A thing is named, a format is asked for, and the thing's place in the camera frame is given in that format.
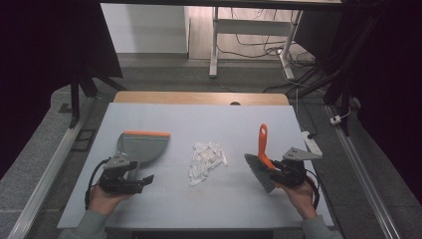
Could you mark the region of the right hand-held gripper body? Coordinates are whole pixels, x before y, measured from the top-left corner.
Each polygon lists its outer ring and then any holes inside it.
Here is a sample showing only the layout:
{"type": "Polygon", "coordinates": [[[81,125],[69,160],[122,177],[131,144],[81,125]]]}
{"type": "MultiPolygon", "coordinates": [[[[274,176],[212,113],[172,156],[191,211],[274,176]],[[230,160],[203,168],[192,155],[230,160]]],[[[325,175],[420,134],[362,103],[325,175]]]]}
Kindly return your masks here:
{"type": "Polygon", "coordinates": [[[282,161],[284,168],[276,168],[274,176],[279,177],[280,182],[287,187],[293,188],[302,185],[307,179],[305,160],[320,159],[321,156],[312,152],[291,147],[284,155],[282,161]]]}

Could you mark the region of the black curtain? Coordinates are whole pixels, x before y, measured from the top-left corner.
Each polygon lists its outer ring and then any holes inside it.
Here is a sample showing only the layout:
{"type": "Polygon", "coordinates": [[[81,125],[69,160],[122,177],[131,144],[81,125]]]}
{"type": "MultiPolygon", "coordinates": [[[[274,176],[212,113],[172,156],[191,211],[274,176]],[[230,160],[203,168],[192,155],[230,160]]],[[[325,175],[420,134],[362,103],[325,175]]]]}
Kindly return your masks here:
{"type": "Polygon", "coordinates": [[[77,75],[122,72],[102,0],[0,0],[0,178],[77,75]]]}
{"type": "MultiPolygon", "coordinates": [[[[351,66],[350,91],[363,127],[422,204],[422,0],[386,4],[351,66]]],[[[295,41],[334,72],[362,30],[360,13],[304,11],[295,41]]]]}

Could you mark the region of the pile of white paper scraps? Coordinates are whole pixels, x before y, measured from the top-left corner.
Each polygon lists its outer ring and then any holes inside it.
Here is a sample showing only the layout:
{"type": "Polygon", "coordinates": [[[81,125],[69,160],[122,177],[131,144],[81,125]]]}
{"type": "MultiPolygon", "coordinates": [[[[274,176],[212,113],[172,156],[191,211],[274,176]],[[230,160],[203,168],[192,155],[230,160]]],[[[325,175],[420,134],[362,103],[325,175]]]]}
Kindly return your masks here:
{"type": "Polygon", "coordinates": [[[228,159],[220,144],[215,142],[196,142],[193,145],[188,176],[191,187],[204,181],[211,170],[218,165],[228,165],[228,159]]]}

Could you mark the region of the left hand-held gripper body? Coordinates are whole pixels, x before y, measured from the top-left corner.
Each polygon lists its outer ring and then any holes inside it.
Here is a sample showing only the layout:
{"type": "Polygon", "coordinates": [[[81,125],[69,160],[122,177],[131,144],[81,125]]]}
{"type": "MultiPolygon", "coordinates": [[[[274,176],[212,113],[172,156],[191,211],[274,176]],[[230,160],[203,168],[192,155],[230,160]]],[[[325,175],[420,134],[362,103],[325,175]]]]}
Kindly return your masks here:
{"type": "Polygon", "coordinates": [[[111,157],[104,166],[100,177],[101,189],[110,194],[141,193],[143,186],[136,185],[136,180],[124,177],[131,170],[128,169],[130,160],[124,153],[118,152],[111,157]]]}

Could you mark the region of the black metal stand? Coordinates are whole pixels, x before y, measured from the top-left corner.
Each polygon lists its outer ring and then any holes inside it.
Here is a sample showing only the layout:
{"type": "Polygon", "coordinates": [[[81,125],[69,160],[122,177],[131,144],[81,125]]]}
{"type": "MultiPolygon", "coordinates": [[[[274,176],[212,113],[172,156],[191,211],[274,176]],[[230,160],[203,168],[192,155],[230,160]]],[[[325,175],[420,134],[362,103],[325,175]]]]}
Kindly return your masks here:
{"type": "Polygon", "coordinates": [[[327,92],[323,97],[323,101],[326,105],[334,105],[337,101],[340,101],[340,123],[338,124],[346,136],[349,136],[348,130],[348,116],[350,114],[349,107],[350,100],[350,88],[348,77],[337,76],[335,77],[327,92]]]}
{"type": "Polygon", "coordinates": [[[94,83],[94,79],[99,79],[100,81],[106,83],[118,92],[126,91],[126,88],[124,86],[118,84],[111,77],[100,73],[94,68],[77,69],[71,80],[72,119],[70,122],[70,128],[74,128],[81,118],[79,89],[82,89],[85,96],[88,98],[95,98],[97,96],[97,93],[99,92],[97,86],[94,83]]]}

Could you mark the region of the person's right hand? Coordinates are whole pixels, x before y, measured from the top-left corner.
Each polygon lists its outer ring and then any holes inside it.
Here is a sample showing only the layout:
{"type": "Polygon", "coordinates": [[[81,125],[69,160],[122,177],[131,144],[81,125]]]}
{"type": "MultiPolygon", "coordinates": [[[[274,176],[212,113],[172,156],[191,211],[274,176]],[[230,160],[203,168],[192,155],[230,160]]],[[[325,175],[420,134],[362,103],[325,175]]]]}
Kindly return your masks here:
{"type": "Polygon", "coordinates": [[[295,188],[289,188],[280,183],[277,183],[276,186],[282,188],[288,194],[291,203],[304,220],[317,217],[317,212],[313,205],[314,191],[307,182],[295,188]]]}

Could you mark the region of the white power strip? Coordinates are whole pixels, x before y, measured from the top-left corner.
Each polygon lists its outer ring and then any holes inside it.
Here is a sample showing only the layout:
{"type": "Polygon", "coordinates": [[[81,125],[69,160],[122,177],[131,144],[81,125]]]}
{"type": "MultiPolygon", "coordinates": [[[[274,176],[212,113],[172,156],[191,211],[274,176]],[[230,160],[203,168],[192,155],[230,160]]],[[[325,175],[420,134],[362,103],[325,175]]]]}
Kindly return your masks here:
{"type": "Polygon", "coordinates": [[[316,155],[322,156],[322,151],[318,147],[317,143],[313,138],[310,138],[310,133],[308,131],[303,131],[302,136],[304,139],[304,142],[308,148],[308,150],[316,155]]]}

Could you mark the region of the aluminium rail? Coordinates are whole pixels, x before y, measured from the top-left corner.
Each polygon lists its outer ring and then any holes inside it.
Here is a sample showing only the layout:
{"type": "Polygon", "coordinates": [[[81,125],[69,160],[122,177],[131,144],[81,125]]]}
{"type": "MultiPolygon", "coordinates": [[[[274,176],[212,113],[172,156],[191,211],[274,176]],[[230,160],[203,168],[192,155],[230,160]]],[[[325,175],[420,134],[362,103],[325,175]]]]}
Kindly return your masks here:
{"type": "Polygon", "coordinates": [[[333,124],[337,137],[346,153],[346,156],[354,170],[361,188],[368,200],[370,207],[378,221],[378,224],[386,239],[402,239],[383,199],[376,189],[369,173],[367,172],[361,157],[358,154],[349,136],[346,136],[340,124],[333,124]]]}
{"type": "Polygon", "coordinates": [[[71,151],[73,143],[88,118],[88,114],[92,109],[94,101],[94,98],[85,99],[80,111],[80,119],[76,122],[74,127],[69,127],[67,129],[7,239],[25,239],[28,235],[41,206],[43,205],[60,169],[71,151]]]}

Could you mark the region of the person's left hand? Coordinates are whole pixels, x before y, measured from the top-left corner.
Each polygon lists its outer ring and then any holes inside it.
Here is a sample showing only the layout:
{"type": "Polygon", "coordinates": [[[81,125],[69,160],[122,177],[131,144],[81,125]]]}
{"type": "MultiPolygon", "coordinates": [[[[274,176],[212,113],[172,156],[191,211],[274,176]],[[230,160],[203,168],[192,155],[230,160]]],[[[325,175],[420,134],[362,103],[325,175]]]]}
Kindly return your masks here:
{"type": "Polygon", "coordinates": [[[90,194],[88,209],[104,216],[110,216],[116,207],[130,194],[110,194],[104,192],[99,185],[95,185],[90,194]]]}

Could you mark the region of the grey dustpan with orange edge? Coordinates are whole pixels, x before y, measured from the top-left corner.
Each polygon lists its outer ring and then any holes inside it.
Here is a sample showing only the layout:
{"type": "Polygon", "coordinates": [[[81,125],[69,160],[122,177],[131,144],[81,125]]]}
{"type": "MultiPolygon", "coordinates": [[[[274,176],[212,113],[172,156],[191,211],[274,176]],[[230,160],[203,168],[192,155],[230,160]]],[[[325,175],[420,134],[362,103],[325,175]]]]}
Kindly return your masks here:
{"type": "Polygon", "coordinates": [[[128,173],[129,179],[136,179],[142,164],[155,160],[166,150],[170,139],[169,132],[161,131],[124,131],[117,140],[117,151],[129,161],[136,161],[135,169],[128,173]]]}

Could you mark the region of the white desk frame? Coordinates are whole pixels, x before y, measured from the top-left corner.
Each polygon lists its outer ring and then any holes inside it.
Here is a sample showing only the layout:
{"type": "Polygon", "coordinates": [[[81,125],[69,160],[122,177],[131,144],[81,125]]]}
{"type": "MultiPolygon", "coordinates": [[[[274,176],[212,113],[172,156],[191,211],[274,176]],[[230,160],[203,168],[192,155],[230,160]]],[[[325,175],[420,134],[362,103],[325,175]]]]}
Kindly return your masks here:
{"type": "Polygon", "coordinates": [[[285,46],[283,47],[283,50],[278,53],[278,55],[283,67],[283,71],[285,73],[285,78],[287,80],[293,80],[295,76],[292,71],[291,64],[288,60],[288,54],[296,34],[301,15],[302,12],[300,10],[294,10],[293,19],[290,22],[224,19],[219,17],[219,8],[214,7],[212,15],[213,33],[209,77],[211,79],[215,79],[217,77],[218,36],[220,34],[240,34],[285,37],[285,46]]]}

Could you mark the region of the orange-handled grey brush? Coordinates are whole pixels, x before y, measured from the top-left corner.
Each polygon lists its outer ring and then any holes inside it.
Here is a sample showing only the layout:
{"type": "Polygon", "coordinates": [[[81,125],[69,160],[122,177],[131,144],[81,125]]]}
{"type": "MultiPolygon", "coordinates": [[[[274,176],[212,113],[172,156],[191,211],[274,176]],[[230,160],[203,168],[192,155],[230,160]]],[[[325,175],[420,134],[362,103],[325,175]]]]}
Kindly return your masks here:
{"type": "Polygon", "coordinates": [[[270,171],[275,169],[275,166],[266,155],[268,128],[265,123],[260,125],[258,138],[258,154],[245,154],[245,160],[250,166],[255,177],[263,186],[266,193],[272,192],[276,186],[270,177],[270,171]]]}

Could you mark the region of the wooden desk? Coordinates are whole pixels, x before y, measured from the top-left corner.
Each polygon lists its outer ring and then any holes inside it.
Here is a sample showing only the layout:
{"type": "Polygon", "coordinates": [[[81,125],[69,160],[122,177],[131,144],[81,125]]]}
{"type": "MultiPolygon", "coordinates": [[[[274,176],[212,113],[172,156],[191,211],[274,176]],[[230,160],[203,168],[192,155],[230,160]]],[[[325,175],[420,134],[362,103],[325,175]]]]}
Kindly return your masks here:
{"type": "Polygon", "coordinates": [[[194,93],[194,92],[118,92],[115,103],[223,105],[223,106],[288,106],[283,94],[263,93],[194,93]]]}

